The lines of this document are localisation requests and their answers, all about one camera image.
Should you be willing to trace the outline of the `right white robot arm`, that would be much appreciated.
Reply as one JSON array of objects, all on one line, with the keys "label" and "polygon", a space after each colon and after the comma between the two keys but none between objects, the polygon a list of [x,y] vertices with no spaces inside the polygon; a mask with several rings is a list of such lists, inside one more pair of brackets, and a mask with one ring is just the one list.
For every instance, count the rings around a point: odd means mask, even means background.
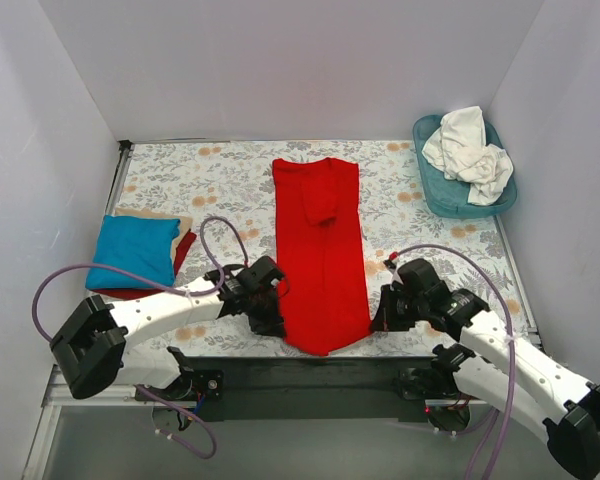
[{"label": "right white robot arm", "polygon": [[382,286],[374,331],[398,332],[424,321],[450,336],[433,349],[437,378],[483,400],[533,433],[576,479],[600,474],[600,382],[570,371],[524,338],[467,289],[452,291],[428,261],[401,266]]}]

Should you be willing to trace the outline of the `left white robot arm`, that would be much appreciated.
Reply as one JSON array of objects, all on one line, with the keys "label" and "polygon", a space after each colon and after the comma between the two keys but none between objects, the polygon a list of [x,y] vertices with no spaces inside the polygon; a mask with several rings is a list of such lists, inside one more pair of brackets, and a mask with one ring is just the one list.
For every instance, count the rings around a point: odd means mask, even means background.
[{"label": "left white robot arm", "polygon": [[286,276],[269,256],[252,265],[226,265],[181,288],[141,299],[107,303],[99,295],[82,300],[49,342],[77,400],[112,385],[140,384],[158,391],[192,374],[176,348],[150,348],[150,341],[194,323],[244,315],[258,335],[283,337],[278,289]]}]

